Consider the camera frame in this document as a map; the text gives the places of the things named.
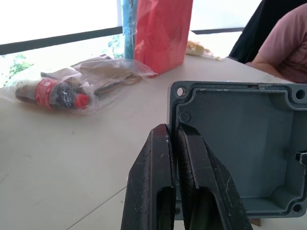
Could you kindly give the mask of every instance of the plastic bag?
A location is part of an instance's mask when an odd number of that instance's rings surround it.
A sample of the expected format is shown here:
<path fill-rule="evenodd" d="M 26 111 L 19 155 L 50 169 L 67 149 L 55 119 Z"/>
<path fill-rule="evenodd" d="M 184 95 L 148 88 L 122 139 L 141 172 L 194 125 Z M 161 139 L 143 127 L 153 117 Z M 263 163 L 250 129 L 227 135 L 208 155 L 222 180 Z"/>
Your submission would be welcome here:
<path fill-rule="evenodd" d="M 138 6 L 134 19 L 136 3 Z M 126 11 L 128 4 L 131 11 Z M 193 0 L 180 0 L 175 4 L 170 0 L 124 0 L 125 40 L 129 42 L 129 38 L 135 36 L 135 40 L 130 39 L 130 46 L 125 44 L 125 49 L 134 48 L 134 59 L 158 74 L 181 65 L 188 41 L 192 4 Z"/>
<path fill-rule="evenodd" d="M 95 57 L 58 71 L 28 72 L 11 79 L 1 94 L 6 98 L 76 114 L 94 113 L 112 102 L 142 78 L 155 73 L 127 59 Z"/>
<path fill-rule="evenodd" d="M 186 54 L 194 56 L 203 56 L 215 60 L 222 60 L 223 58 L 214 56 L 213 53 L 205 48 L 200 42 L 197 41 L 197 35 L 192 31 L 189 31 L 189 38 L 187 43 Z"/>

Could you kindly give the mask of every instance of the soda bottle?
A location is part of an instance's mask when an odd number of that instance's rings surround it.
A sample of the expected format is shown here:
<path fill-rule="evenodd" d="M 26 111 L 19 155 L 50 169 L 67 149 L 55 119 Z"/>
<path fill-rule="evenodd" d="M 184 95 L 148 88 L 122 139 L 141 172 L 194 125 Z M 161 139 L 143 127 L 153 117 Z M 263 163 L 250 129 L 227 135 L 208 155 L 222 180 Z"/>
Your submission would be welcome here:
<path fill-rule="evenodd" d="M 20 80 L 16 85 L 15 96 L 22 102 L 55 110 L 85 109 L 90 101 L 87 94 L 78 93 L 67 82 L 52 78 Z"/>

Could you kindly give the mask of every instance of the white table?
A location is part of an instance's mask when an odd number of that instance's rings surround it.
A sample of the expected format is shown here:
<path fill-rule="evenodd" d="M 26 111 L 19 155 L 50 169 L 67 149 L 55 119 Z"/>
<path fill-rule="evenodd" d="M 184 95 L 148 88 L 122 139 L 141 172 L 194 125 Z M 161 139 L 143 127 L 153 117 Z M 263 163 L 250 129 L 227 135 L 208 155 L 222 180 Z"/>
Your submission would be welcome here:
<path fill-rule="evenodd" d="M 230 59 L 186 57 L 89 116 L 0 98 L 0 229 L 119 230 L 128 172 L 149 131 L 166 122 L 168 86 L 181 80 L 287 82 Z M 264 223 L 300 230 L 307 220 Z"/>

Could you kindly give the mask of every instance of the mounting hole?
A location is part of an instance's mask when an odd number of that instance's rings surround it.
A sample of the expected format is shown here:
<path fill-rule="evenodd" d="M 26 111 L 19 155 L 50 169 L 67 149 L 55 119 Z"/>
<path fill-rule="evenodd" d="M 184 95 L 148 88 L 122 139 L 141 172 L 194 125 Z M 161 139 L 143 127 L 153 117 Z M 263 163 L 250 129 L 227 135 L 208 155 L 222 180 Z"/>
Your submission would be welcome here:
<path fill-rule="evenodd" d="M 185 93 L 185 90 L 183 88 L 180 87 L 180 88 L 177 89 L 177 95 L 179 97 L 184 96 L 184 93 Z"/>
<path fill-rule="evenodd" d="M 175 215 L 178 215 L 180 213 L 180 208 L 175 208 Z"/>
<path fill-rule="evenodd" d="M 305 97 L 305 91 L 304 90 L 299 90 L 296 92 L 296 98 L 299 99 L 299 100 L 302 100 L 304 99 Z"/>
<path fill-rule="evenodd" d="M 302 211 L 302 206 L 301 205 L 294 205 L 293 211 L 294 212 L 301 212 Z"/>

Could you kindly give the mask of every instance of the person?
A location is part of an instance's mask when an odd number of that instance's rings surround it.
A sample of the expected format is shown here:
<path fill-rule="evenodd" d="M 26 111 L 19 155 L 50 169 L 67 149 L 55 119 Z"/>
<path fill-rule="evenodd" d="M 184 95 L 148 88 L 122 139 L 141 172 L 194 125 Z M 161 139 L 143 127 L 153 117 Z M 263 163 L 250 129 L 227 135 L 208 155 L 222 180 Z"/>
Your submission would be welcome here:
<path fill-rule="evenodd" d="M 307 83 L 307 3 L 282 17 L 247 65 L 295 83 Z"/>

